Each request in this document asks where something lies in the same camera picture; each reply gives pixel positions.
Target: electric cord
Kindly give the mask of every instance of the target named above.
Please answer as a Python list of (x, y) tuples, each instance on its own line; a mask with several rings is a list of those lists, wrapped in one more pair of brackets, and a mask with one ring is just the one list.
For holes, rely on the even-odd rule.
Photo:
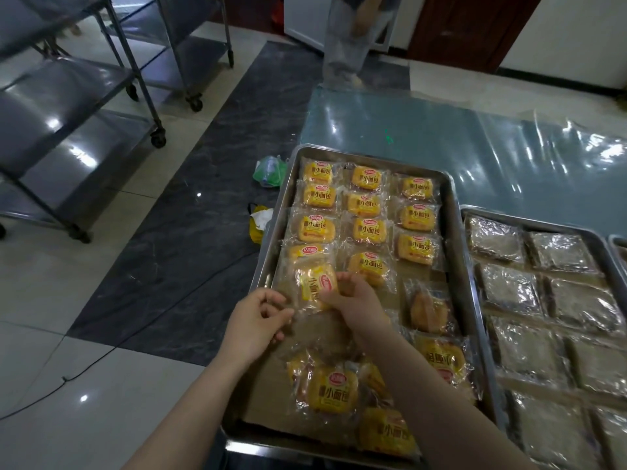
[[(95, 365), (96, 363), (102, 361), (104, 358), (106, 358), (108, 355), (110, 355), (112, 352), (114, 352), (116, 349), (118, 349), (119, 347), (121, 347), (124, 343), (126, 343), (127, 341), (129, 341), (131, 338), (137, 336), (139, 333), (143, 332), (146, 328), (148, 328), (150, 325), (154, 324), (159, 318), (161, 318), (163, 315), (165, 315), (167, 312), (169, 312), (172, 308), (176, 307), (179, 303), (181, 303), (183, 300), (185, 300), (187, 297), (189, 297), (190, 295), (192, 295), (192, 293), (194, 293), (195, 291), (197, 291), (198, 289), (200, 289), (200, 287), (202, 287), (203, 285), (207, 284), (207, 282), (209, 282), (212, 278), (214, 278), (216, 275), (224, 272), (227, 269), (230, 269), (231, 267), (233, 267), (235, 264), (237, 264), (238, 262), (246, 259), (247, 257), (252, 256), (253, 254), (256, 254), (258, 251), (253, 251), (250, 252), (248, 254), (244, 254), (243, 256), (239, 257), (238, 259), (235, 259), (234, 261), (232, 261), (229, 265), (221, 268), (220, 270), (214, 272), (213, 274), (211, 274), (209, 277), (207, 277), (204, 281), (202, 281), (199, 285), (197, 285), (196, 287), (194, 287), (191, 291), (185, 293), (180, 299), (178, 299), (176, 302), (174, 302), (172, 305), (170, 305), (168, 308), (166, 308), (165, 310), (163, 310), (161, 313), (159, 313), (155, 318), (153, 318), (151, 321), (149, 321), (146, 324), (143, 324), (139, 329), (137, 329), (135, 332), (131, 333), (128, 337), (124, 338), (123, 340), (121, 340), (117, 345), (115, 345), (113, 348), (111, 348), (110, 350), (108, 350), (104, 355), (102, 355), (101, 357), (99, 357), (96, 361), (94, 361), (93, 363), (91, 363), (87, 368), (85, 368), (84, 370), (82, 370), (80, 373), (78, 373), (76, 376), (72, 377), (72, 378), (66, 378), (65, 376), (62, 376), (61, 379), (63, 380), (63, 382), (61, 384), (59, 384), (58, 387), (56, 387), (55, 389), (53, 389), (52, 391), (50, 391), (48, 394), (40, 397), (39, 399), (33, 401), (30, 404), (25, 405), (24, 407), (20, 407), (18, 410), (10, 412), (7, 415), (4, 415), (2, 417), (0, 417), (0, 422), (3, 421), (4, 419), (9, 419), (9, 417), (12, 417), (16, 414), (19, 414), (22, 411), (27, 410), (29, 407), (34, 406), (35, 404), (43, 401), (44, 399), (50, 397), (51, 395), (53, 395), (55, 392), (57, 392), (59, 389), (61, 389), (63, 386), (65, 386), (68, 382), (74, 381), (74, 379), (77, 379), (79, 377), (81, 377), (83, 374), (85, 374), (93, 365)], [(61, 342), (65, 339), (65, 336), (61, 339), (61, 341), (59, 342), (59, 345), (61, 344)]]

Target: cart wheel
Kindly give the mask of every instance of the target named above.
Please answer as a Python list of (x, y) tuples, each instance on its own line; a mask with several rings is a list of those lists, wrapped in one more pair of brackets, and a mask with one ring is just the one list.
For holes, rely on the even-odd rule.
[(89, 244), (91, 242), (91, 237), (89, 233), (86, 230), (79, 228), (76, 224), (72, 226), (68, 234), (72, 239), (76, 239), (83, 244)]
[(199, 98), (190, 99), (188, 102), (193, 112), (200, 112), (202, 110), (202, 101)]
[(137, 95), (137, 87), (136, 86), (134, 86), (133, 84), (129, 84), (128, 86), (126, 86), (126, 93), (135, 102), (139, 102), (139, 95)]
[(163, 128), (158, 128), (151, 133), (151, 143), (156, 149), (162, 149), (165, 147), (166, 142), (166, 131)]

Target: hand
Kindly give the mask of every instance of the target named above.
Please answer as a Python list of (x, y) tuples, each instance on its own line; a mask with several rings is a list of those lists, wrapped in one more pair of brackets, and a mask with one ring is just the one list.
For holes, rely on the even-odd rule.
[(364, 349), (374, 335), (390, 327), (390, 319), (383, 311), (379, 297), (364, 277), (350, 272), (338, 272), (337, 280), (344, 283), (349, 296), (322, 290), (320, 299), (340, 311), (353, 331), (357, 344)]
[(378, 15), (379, 4), (371, 0), (365, 0), (359, 8), (357, 8), (350, 35), (354, 38), (361, 38), (368, 34), (368, 31), (370, 31)]
[(268, 288), (258, 288), (237, 302), (226, 325), (218, 355), (246, 369), (263, 354), (271, 341), (285, 338), (281, 331), (290, 323), (294, 309), (279, 310), (269, 302), (285, 303), (283, 295)]

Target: metal rack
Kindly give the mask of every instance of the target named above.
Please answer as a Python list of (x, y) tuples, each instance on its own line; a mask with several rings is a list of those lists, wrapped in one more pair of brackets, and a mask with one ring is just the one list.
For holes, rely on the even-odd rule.
[[(194, 112), (202, 110), (202, 86), (211, 68), (228, 54), (233, 67), (231, 36), (224, 0), (151, 0), (135, 11), (120, 2), (121, 30), (127, 38), (163, 46), (163, 50), (142, 67), (149, 86), (181, 92)], [(226, 42), (191, 36), (218, 10), (222, 12)], [(108, 30), (117, 32), (115, 23)]]
[[(55, 34), (89, 16), (104, 27), (103, 8), (130, 69), (107, 32), (120, 67), (72, 58), (56, 45)], [(131, 164), (137, 145), (150, 136), (161, 148), (166, 131), (111, 0), (0, 0), (0, 27), (0, 61), (28, 47), (44, 55), (0, 89), (0, 215), (62, 227), (89, 243), (79, 218)], [(122, 89), (138, 100), (135, 80), (152, 119), (101, 110)]]

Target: white tile floor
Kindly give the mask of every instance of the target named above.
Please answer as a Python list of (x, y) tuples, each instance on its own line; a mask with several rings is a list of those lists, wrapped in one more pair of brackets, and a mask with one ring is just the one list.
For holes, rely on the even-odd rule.
[[(114, 62), (95, 21), (82, 36), (60, 45), (76, 55)], [(221, 25), (205, 23), (197, 36), (223, 39)], [(168, 145), (155, 150), (121, 188), (93, 227), (90, 245), (58, 230), (3, 219), (9, 235), (0, 243), (0, 417), (33, 402), (110, 348), (63, 338), (155, 199), (207, 129), (267, 40), (284, 38), (234, 28), (236, 64), (223, 65), (204, 91), (198, 114), (176, 96), (152, 89), (168, 131)], [(155, 48), (132, 42), (139, 62)], [(0, 68), (0, 84), (36, 62), (32, 53)], [(571, 118), (627, 136), (625, 115), (611, 100), (565, 89), (456, 70), (388, 56), (410, 67), (411, 88), (426, 98), (510, 116)], [(146, 113), (143, 102), (123, 92), (107, 108)], [(56, 394), (0, 422), (0, 467), (96, 469), (124, 462), (198, 375), (200, 368), (127, 350), (115, 350)]]

